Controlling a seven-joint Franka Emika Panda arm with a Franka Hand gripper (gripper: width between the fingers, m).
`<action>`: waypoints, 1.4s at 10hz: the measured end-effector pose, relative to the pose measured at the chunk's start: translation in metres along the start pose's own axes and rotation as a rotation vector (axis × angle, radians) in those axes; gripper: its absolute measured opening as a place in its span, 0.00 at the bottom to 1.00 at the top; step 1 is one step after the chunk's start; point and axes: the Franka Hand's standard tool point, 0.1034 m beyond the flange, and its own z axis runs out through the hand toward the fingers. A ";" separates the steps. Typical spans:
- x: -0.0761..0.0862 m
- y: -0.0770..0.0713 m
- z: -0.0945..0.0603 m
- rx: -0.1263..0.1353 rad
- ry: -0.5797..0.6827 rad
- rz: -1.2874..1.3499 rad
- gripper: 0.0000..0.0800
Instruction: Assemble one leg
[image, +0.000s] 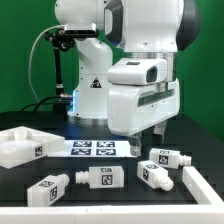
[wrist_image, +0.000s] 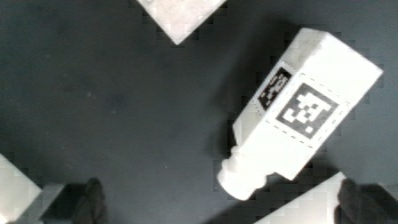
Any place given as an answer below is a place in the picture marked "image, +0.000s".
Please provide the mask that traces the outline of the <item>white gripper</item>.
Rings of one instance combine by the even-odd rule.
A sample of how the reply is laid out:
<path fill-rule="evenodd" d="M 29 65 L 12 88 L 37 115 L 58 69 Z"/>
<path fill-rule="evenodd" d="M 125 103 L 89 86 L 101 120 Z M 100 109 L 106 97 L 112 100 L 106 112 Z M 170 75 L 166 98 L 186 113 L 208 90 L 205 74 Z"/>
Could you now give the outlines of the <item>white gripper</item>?
<path fill-rule="evenodd" d="M 113 85 L 108 95 L 108 127 L 113 134 L 131 136 L 130 153 L 141 155 L 141 139 L 137 134 L 154 127 L 154 135 L 163 143 L 167 119 L 175 116 L 180 108 L 179 81 L 147 86 Z"/>

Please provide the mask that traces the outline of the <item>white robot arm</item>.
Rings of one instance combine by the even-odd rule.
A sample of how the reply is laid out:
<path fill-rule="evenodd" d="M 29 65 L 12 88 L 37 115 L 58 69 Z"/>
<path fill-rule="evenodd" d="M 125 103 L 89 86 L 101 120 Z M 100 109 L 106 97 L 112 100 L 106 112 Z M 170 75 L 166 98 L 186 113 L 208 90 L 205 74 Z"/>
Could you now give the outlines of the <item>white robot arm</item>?
<path fill-rule="evenodd" d="M 200 32 L 195 0 L 56 0 L 55 16 L 79 56 L 69 118 L 104 125 L 141 154 L 141 132 L 163 136 L 178 114 L 176 53 Z"/>

